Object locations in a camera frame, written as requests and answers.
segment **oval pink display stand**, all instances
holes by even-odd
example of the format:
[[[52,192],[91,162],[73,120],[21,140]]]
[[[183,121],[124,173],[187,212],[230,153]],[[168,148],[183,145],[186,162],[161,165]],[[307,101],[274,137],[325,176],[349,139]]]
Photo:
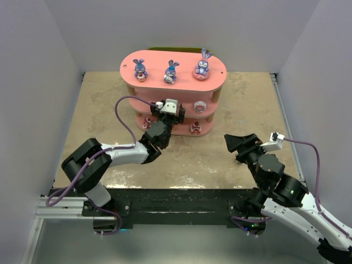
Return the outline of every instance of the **oval pink display stand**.
[[[185,121],[178,124],[172,131],[174,135],[202,136],[213,127],[213,117],[218,107],[221,87],[226,79],[226,67],[218,58],[212,56],[209,62],[209,78],[196,80],[193,76],[195,66],[202,58],[201,53],[170,52],[170,51],[136,51],[129,54],[121,63],[120,73],[127,83],[130,95],[139,96],[149,102],[157,102],[167,98],[176,99],[186,109]],[[144,59],[144,66],[148,78],[139,82],[134,76],[134,59]],[[176,67],[177,79],[174,84],[166,84],[163,80],[168,61],[173,59],[179,62]],[[203,101],[207,108],[202,113],[195,112],[193,105]],[[136,110],[137,125],[143,129],[146,117],[155,120],[151,115],[150,106],[136,100],[129,99],[131,106]],[[190,126],[198,121],[202,126],[201,134],[192,135]]]

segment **beige table surface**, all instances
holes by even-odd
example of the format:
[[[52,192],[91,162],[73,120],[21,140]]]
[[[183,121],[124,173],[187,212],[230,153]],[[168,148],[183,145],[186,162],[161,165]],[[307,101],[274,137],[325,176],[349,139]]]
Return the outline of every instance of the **beige table surface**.
[[[132,143],[114,114],[116,100],[127,94],[119,72],[85,74],[62,160],[88,138],[106,144]],[[128,100],[121,102],[118,112],[139,139],[143,131],[135,123]],[[269,73],[228,73],[209,134],[172,136],[169,147],[154,162],[110,168],[101,181],[108,188],[252,188],[255,182],[250,172],[246,165],[235,163],[224,134],[256,133],[267,142],[272,131],[286,134]],[[286,165],[285,172],[297,178],[289,144],[276,155]],[[54,187],[68,183],[60,168]]]

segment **purple bunny figurine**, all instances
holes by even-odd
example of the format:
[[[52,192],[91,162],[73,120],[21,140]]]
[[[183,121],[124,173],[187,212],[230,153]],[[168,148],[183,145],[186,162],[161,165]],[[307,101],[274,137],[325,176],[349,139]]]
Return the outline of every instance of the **purple bunny figurine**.
[[[169,60],[169,67],[165,70],[164,82],[167,84],[174,84],[176,80],[175,67],[180,65],[178,62],[174,62],[172,59]]]
[[[145,71],[145,66],[143,65],[144,60],[143,59],[140,59],[140,60],[134,59],[133,62],[135,64],[137,64],[134,67],[134,70],[136,71],[134,73],[134,76],[140,82],[145,81],[145,79],[147,79],[147,77],[148,77],[148,73]]]
[[[212,56],[211,52],[207,53],[205,48],[202,48],[202,59],[198,62],[198,65],[194,71],[194,77],[197,80],[205,80],[209,77],[209,62],[208,59]]]

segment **robotic arm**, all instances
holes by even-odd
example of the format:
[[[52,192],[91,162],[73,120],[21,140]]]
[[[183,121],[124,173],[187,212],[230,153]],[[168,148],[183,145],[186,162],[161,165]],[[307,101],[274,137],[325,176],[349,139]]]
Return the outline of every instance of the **robotic arm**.
[[[86,161],[93,155],[98,155],[84,170],[81,178],[76,182],[77,193],[85,194],[98,207],[109,208],[111,196],[100,183],[105,171],[114,166],[136,163],[147,164],[161,155],[162,149],[169,145],[172,128],[183,123],[185,109],[182,104],[177,115],[178,101],[166,99],[152,103],[151,113],[157,117],[145,131],[136,144],[107,145],[96,139],[88,139],[62,163],[61,167],[72,182]]]
[[[238,152],[236,160],[247,164],[258,186],[236,208],[245,213],[261,212],[298,231],[333,263],[352,263],[352,229],[317,204],[301,182],[284,173],[285,165],[268,154],[280,150],[284,138],[272,133],[270,141],[263,144],[256,134],[225,135],[228,151]]]

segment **white wall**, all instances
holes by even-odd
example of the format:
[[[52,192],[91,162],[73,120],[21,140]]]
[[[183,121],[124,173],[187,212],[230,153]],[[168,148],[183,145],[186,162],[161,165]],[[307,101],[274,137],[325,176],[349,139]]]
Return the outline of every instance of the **white wall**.
[[[0,1],[0,262],[19,263],[80,74],[43,0]]]
[[[204,46],[228,70],[276,73],[318,0],[46,0],[78,66],[119,70],[152,46]]]
[[[321,154],[321,202],[352,226],[352,1],[321,0],[278,84],[293,137]],[[314,188],[316,162],[298,147],[304,176]]]

